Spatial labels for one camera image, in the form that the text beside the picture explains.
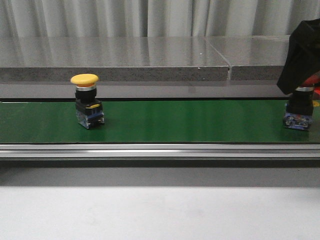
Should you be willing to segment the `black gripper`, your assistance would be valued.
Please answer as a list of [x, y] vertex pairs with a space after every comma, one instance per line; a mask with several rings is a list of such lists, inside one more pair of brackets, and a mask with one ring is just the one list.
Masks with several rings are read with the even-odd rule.
[[286, 95], [320, 72], [320, 19], [303, 20], [289, 37], [286, 62], [277, 81]]

